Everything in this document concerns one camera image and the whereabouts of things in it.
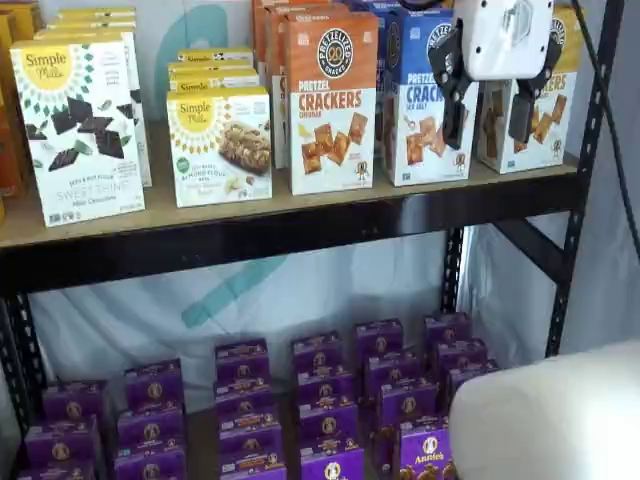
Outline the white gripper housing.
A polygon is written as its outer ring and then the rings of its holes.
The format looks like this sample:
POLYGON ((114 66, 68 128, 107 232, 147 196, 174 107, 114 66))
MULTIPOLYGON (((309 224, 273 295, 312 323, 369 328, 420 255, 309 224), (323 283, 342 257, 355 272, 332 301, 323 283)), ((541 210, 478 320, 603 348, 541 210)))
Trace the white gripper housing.
POLYGON ((434 80, 444 98, 443 140, 459 149, 464 98, 476 80, 517 79, 508 133, 528 141, 536 100, 561 56, 551 30, 554 3, 540 0, 463 0, 454 23, 429 49, 434 80))

